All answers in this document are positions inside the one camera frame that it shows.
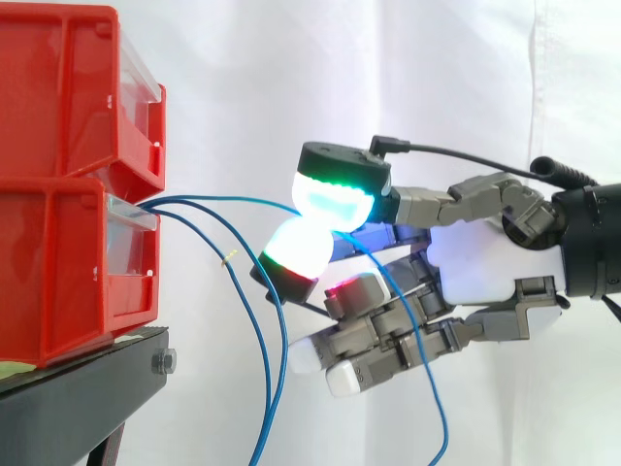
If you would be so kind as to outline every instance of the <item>white backdrop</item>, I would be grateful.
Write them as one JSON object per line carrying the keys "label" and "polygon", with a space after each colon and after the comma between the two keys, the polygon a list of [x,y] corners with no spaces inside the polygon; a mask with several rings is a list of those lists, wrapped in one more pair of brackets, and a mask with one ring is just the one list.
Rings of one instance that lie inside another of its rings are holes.
{"label": "white backdrop", "polygon": [[[289,203],[303,142],[365,146],[376,132],[521,168],[546,153],[604,181],[621,174],[611,160],[618,15],[604,0],[601,8],[560,0],[111,3],[168,88],[169,193]],[[426,154],[391,161],[396,183],[434,188],[484,171]],[[257,251],[285,218],[246,205],[217,209]],[[239,248],[188,215],[223,250]],[[238,254],[233,264],[267,334],[275,378],[274,309],[247,277],[249,261]],[[171,220],[161,265],[158,323],[171,326],[178,370],[127,423],[118,464],[247,464],[264,382],[245,311],[217,258]],[[291,340],[329,323],[285,311]],[[580,302],[536,341],[472,345],[434,362],[451,429],[444,464],[618,464],[620,339],[603,306]],[[440,444],[422,370],[345,400],[332,399],[321,376],[289,373],[262,464],[426,464]]]}

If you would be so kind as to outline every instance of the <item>black cable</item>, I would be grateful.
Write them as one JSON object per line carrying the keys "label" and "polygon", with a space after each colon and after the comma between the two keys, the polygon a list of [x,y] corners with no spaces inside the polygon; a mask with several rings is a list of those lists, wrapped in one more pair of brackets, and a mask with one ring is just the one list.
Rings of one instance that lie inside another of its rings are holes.
{"label": "black cable", "polygon": [[325,309],[321,309],[320,307],[315,306],[314,304],[311,304],[311,303],[293,303],[293,304],[297,304],[298,306],[301,306],[304,309],[308,309],[309,311],[313,311],[314,313],[317,313],[320,316],[330,317],[330,315],[328,314],[328,312]]}
{"label": "black cable", "polygon": [[538,182],[547,183],[545,177],[538,175],[536,173],[527,172],[526,170],[520,170],[518,168],[509,167],[508,165],[504,165],[502,163],[494,162],[492,160],[488,160],[486,158],[482,158],[476,155],[471,155],[469,153],[460,152],[458,150],[445,149],[445,148],[436,148],[434,146],[421,146],[418,144],[410,144],[410,150],[415,150],[417,152],[430,152],[430,153],[439,153],[441,155],[448,155],[449,157],[460,158],[462,160],[468,160],[470,162],[478,163],[480,165],[485,165],[490,168],[495,168],[496,170],[500,170],[501,172],[511,173],[512,175],[516,175],[518,177],[529,178],[531,180],[537,180]]}
{"label": "black cable", "polygon": [[612,301],[607,296],[602,296],[602,301],[604,301],[604,304],[608,306],[608,308],[614,314],[614,316],[617,317],[617,320],[621,322],[621,307],[619,307],[617,303]]}
{"label": "black cable", "polygon": [[429,152],[439,153],[440,155],[447,155],[449,157],[460,158],[462,160],[468,160],[470,162],[485,165],[490,168],[495,168],[502,172],[511,173],[518,177],[529,178],[531,180],[537,180],[538,182],[547,183],[545,177],[536,173],[527,172],[526,170],[519,170],[517,168],[509,167],[502,163],[494,162],[486,158],[482,158],[470,153],[460,152],[458,150],[437,148],[435,146],[423,146],[420,144],[412,144],[410,141],[404,141],[396,138],[389,138],[386,136],[374,136],[371,141],[370,147],[371,153],[383,157],[387,153],[399,153],[399,152]]}

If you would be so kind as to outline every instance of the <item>red plastic drawer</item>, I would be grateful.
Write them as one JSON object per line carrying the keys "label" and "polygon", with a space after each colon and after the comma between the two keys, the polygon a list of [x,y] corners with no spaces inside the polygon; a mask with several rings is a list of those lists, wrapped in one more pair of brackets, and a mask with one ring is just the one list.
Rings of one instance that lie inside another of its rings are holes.
{"label": "red plastic drawer", "polygon": [[0,361],[44,367],[156,319],[158,253],[158,217],[97,180],[0,179]]}
{"label": "red plastic drawer", "polygon": [[164,87],[110,7],[0,3],[0,174],[164,188]]}

